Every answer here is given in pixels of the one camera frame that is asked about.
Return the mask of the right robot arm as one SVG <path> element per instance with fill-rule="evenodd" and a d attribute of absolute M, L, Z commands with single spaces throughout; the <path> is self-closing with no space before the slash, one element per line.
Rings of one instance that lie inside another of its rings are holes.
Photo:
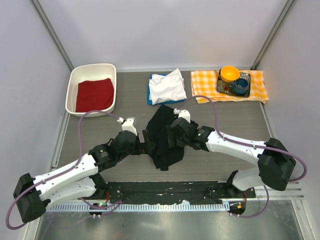
<path fill-rule="evenodd" d="M 179 117 L 166 127 L 170 148 L 189 146 L 194 150 L 227 154 L 253 164 L 247 170 L 235 170 L 226 182 L 226 193 L 233 198 L 243 191 L 268 186 L 276 191 L 287 188 L 296 161 L 287 155 L 283 144 L 270 138 L 267 142 L 234 137 L 212 127 L 199 126 Z"/>

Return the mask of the black t shirt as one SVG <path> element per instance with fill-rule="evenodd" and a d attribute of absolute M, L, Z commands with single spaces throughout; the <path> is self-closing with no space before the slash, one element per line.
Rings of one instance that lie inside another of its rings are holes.
<path fill-rule="evenodd" d="M 184 147 L 169 148 L 166 126 L 171 125 L 177 115 L 174 109 L 161 105 L 146 126 L 151 144 L 149 156 L 157 169 L 167 171 L 169 166 L 181 161 Z"/>

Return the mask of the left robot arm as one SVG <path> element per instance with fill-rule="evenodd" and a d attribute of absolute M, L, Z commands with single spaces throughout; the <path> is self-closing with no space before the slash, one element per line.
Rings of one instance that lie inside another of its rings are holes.
<path fill-rule="evenodd" d="M 138 135 L 125 130 L 54 171 L 34 177 L 22 175 L 13 192 L 22 222 L 34 221 L 49 208 L 70 200 L 102 199 L 107 184 L 100 173 L 130 155 L 147 154 L 152 147 L 149 141 L 140 142 Z"/>

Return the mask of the white plastic tub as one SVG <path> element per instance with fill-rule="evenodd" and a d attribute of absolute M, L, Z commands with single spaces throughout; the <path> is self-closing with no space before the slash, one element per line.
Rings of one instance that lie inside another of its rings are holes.
<path fill-rule="evenodd" d="M 117 70 L 111 63 L 95 63 L 81 65 L 71 71 L 65 98 L 65 110 L 76 117 L 82 117 L 84 112 L 76 111 L 78 85 L 85 81 L 100 81 L 110 79 L 113 85 L 113 101 L 110 107 L 103 109 L 104 113 L 112 113 L 116 104 Z"/>

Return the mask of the orange checkered cloth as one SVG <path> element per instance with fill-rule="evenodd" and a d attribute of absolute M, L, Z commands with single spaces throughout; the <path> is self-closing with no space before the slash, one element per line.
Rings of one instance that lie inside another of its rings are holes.
<path fill-rule="evenodd" d="M 214 102 L 243 102 L 259 101 L 266 103 L 269 100 L 264 83 L 264 74 L 261 70 L 241 70 L 241 73 L 250 74 L 249 97 L 231 96 L 217 91 L 218 75 L 214 70 L 191 71 L 191 89 L 193 96 L 206 96 Z"/>

